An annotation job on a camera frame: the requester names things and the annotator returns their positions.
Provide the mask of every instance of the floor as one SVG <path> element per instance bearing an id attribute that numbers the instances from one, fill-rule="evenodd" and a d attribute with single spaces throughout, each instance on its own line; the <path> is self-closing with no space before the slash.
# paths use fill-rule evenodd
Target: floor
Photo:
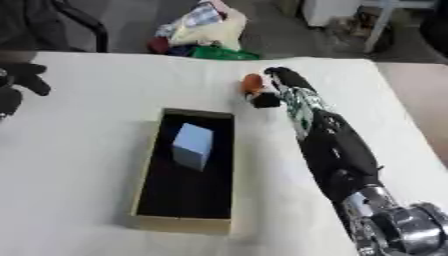
<path id="1" fill-rule="evenodd" d="M 384 62 L 448 63 L 426 45 L 415 27 L 396 29 L 395 45 L 376 55 L 338 52 L 321 29 L 309 29 L 299 18 L 289 18 L 272 0 L 224 0 L 243 12 L 248 24 L 241 37 L 243 49 L 259 53 L 263 59 L 295 56 L 370 58 Z M 110 33 L 110 51 L 146 53 L 145 42 L 157 27 L 182 16 L 197 0 L 71 0 L 81 10 L 100 19 Z M 69 20 L 72 46 L 94 51 L 94 37 Z"/>

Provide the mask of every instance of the white table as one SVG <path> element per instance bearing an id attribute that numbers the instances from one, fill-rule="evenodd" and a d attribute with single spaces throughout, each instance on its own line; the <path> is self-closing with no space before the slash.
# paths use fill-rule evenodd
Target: white table
<path id="1" fill-rule="evenodd" d="M 356 255 L 300 156 L 284 109 L 255 110 L 238 80 L 268 66 L 299 71 L 358 130 L 398 201 L 448 210 L 448 173 L 375 65 L 295 58 L 219 62 L 144 55 L 41 53 L 49 97 L 0 126 L 1 255 Z M 230 237 L 123 226 L 162 107 L 233 112 Z"/>

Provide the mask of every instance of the light blue cube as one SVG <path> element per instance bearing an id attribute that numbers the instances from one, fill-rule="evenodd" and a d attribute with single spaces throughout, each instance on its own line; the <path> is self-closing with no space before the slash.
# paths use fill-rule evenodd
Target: light blue cube
<path id="1" fill-rule="evenodd" d="M 178 164 L 202 171 L 212 151 L 213 131 L 185 123 L 173 142 Z"/>

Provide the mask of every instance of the clothing pile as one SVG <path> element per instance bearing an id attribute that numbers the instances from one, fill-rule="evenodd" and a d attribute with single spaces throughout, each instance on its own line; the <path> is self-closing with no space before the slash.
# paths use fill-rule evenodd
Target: clothing pile
<path id="1" fill-rule="evenodd" d="M 148 43 L 154 54 L 208 59 L 259 59 L 241 50 L 247 18 L 221 0 L 201 0 L 189 13 L 159 27 Z"/>

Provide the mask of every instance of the green cloth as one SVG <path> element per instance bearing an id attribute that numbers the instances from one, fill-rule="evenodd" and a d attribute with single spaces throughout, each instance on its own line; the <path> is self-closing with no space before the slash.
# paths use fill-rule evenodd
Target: green cloth
<path id="1" fill-rule="evenodd" d="M 260 55 L 245 51 L 233 51 L 216 46 L 199 46 L 193 52 L 193 58 L 210 60 L 259 60 Z"/>

